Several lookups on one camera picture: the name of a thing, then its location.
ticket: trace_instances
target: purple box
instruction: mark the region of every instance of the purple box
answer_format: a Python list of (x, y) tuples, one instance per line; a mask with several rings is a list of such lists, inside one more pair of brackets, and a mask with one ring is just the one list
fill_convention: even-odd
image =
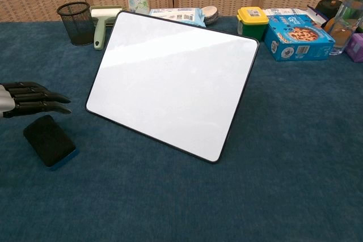
[(353, 34), (345, 52), (354, 62), (363, 62), (363, 33)]

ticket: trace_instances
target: stack of paper cups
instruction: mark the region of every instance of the stack of paper cups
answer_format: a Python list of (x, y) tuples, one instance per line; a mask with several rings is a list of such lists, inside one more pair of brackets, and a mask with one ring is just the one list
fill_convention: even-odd
[(139, 14), (149, 14), (150, 7), (147, 0), (128, 0), (129, 11), (137, 12)]

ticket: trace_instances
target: white dry erase board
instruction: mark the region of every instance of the white dry erase board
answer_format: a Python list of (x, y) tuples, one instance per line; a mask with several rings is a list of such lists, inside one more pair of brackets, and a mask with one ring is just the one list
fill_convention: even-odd
[(216, 162), (257, 49), (254, 39), (123, 11), (86, 109)]

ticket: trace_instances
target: blue cereal box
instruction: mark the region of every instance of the blue cereal box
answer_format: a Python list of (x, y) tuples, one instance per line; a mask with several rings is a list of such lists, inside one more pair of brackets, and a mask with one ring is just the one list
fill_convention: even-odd
[(276, 61), (325, 60), (334, 39), (307, 15), (269, 16), (264, 42)]

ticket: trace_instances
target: plastic bottle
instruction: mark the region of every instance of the plastic bottle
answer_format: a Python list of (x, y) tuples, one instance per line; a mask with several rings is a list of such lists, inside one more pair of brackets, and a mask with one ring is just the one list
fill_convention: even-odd
[(335, 40), (330, 55), (341, 54), (363, 19), (363, 0), (344, 0), (325, 30)]

